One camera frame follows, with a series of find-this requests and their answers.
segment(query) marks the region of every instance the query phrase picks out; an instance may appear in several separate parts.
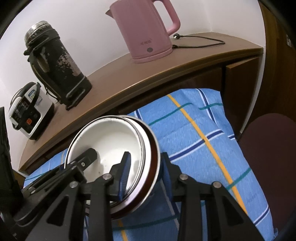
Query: chair backrest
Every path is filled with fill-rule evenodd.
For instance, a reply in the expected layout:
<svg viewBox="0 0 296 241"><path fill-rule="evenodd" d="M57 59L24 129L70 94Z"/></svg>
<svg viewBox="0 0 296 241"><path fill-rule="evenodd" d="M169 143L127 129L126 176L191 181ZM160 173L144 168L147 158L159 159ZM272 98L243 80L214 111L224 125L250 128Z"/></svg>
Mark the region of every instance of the chair backrest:
<svg viewBox="0 0 296 241"><path fill-rule="evenodd" d="M296 123L280 114L263 115L247 127L239 145L266 196L274 227L287 232L285 225L294 225L296 231Z"/></svg>

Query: kettle base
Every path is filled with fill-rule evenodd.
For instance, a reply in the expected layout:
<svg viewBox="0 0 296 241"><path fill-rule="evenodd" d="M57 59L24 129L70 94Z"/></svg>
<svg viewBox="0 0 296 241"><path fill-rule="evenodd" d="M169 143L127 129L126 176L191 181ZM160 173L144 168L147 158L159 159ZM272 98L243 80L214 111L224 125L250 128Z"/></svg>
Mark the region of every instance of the kettle base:
<svg viewBox="0 0 296 241"><path fill-rule="evenodd" d="M172 53L173 49L170 48L162 53L159 53L159 54L156 54L156 55L153 55L153 56L149 56L149 57L146 57L146 58L138 58L138 59L134 59L133 58L133 61L134 63L145 63L145 62L150 62L152 60L156 60L156 59L159 59L159 58L162 58L162 57L165 57L167 55L169 55L170 53Z"/></svg>

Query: kettle handle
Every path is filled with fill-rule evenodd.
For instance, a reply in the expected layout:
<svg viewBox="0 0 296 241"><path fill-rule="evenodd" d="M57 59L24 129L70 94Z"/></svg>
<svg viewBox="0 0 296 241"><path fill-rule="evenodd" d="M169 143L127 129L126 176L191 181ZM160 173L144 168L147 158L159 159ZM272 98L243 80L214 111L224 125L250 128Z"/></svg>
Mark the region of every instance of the kettle handle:
<svg viewBox="0 0 296 241"><path fill-rule="evenodd" d="M173 33L177 32L181 26L179 17L172 5L172 3L170 2L170 0L152 0L152 2L155 1L161 1L163 3L163 5L165 6L165 9L167 10L173 25L171 27L169 27L169 29L167 29L167 33L168 35L172 35Z"/></svg>

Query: wooden desk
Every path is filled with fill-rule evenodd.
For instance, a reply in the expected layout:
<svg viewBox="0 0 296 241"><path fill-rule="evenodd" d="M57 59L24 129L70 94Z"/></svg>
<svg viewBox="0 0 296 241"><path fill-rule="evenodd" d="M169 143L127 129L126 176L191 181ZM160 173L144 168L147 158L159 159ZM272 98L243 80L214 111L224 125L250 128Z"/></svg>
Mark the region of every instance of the wooden desk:
<svg viewBox="0 0 296 241"><path fill-rule="evenodd" d="M176 79L180 79L179 82L182 83L185 76L216 68L213 73L217 76L220 71L221 91L224 91L225 76L222 69L227 64L263 53L262 47L240 38L218 33L197 35L221 39L226 44L198 49L175 49L164 58L143 64L133 63L130 54L127 54L91 74L88 78L93 88L80 104L70 111L66 111L64 105L57 105L55 115L42 136L37 141L27 142L19 170L32 173L53 155L67 148L79 129L91 120L106 113L127 114L127 111L133 110L132 107L139 105L135 105L135 102L145 104L141 102L145 93L158 91L165 95L167 91L159 92L160 88L170 89L169 86ZM176 45L204 45L213 41L182 38L173 39L172 42Z"/></svg>

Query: screw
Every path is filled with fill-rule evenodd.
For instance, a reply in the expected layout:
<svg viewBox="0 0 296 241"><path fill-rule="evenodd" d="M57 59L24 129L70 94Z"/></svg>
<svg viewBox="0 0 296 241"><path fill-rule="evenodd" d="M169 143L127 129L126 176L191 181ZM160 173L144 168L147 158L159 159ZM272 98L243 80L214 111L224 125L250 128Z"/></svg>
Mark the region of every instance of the screw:
<svg viewBox="0 0 296 241"><path fill-rule="evenodd" d="M72 182L70 182L69 186L70 186L70 188L75 188L78 186L78 182L72 181Z"/></svg>
<svg viewBox="0 0 296 241"><path fill-rule="evenodd" d="M110 173L106 173L103 175L103 179L105 180L109 180L112 177L112 175Z"/></svg>
<svg viewBox="0 0 296 241"><path fill-rule="evenodd" d="M213 183L213 186L214 186L215 188L220 188L220 187L222 187L222 184L221 184L220 182L214 182L214 183Z"/></svg>
<svg viewBox="0 0 296 241"><path fill-rule="evenodd" d="M182 173L182 174L180 175L180 179L183 180L183 181L185 181L185 180L188 179L188 175Z"/></svg>

